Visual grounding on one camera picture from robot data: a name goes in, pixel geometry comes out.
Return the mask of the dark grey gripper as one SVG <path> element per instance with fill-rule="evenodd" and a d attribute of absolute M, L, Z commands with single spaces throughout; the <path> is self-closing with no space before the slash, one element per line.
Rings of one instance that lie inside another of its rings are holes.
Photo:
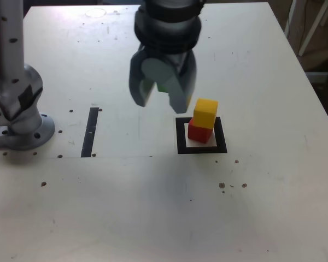
<path fill-rule="evenodd" d="M 186 113 L 196 83 L 194 52 L 160 53 L 140 44 L 131 58 L 129 75 L 130 93 L 137 105 L 146 106 L 155 83 L 168 93 L 176 113 Z"/>

